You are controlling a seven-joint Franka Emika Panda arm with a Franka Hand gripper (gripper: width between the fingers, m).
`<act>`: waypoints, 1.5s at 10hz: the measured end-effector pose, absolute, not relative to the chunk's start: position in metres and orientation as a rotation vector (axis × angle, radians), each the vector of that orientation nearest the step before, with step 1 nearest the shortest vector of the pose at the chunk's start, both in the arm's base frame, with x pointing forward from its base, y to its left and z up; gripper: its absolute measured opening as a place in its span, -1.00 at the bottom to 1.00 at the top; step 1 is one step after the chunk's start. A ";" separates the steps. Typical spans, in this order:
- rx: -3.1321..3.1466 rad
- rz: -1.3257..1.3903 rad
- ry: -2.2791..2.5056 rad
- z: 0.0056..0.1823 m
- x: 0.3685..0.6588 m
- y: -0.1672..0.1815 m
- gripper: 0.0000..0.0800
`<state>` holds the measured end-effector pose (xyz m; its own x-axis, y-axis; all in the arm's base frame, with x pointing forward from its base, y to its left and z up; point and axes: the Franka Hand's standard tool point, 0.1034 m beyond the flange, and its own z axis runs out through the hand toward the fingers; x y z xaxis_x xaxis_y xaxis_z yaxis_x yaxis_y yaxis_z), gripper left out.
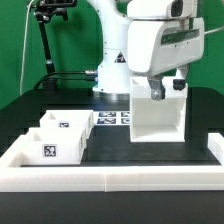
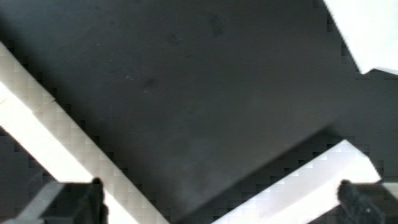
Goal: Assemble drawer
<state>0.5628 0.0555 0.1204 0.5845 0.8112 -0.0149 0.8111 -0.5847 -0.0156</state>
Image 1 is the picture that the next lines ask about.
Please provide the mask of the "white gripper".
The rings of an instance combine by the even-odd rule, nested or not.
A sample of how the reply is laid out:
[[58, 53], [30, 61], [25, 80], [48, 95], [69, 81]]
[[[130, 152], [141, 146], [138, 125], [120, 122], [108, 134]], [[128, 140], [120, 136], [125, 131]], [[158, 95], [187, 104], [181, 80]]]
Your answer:
[[148, 79], [151, 99], [160, 101], [165, 88], [162, 77], [156, 75], [177, 68], [173, 89], [186, 87], [189, 66], [185, 64], [203, 55], [204, 21], [196, 18], [191, 26], [189, 20], [133, 21], [127, 44], [128, 67], [135, 74], [152, 77]]

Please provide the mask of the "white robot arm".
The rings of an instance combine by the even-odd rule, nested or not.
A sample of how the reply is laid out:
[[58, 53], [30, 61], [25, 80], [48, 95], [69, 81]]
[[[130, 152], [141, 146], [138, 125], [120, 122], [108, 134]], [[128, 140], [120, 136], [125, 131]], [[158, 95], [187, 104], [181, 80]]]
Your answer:
[[96, 96], [126, 99], [129, 79], [145, 76], [151, 98], [186, 88], [188, 64], [204, 50], [204, 21], [198, 0], [87, 0], [97, 12], [103, 35]]

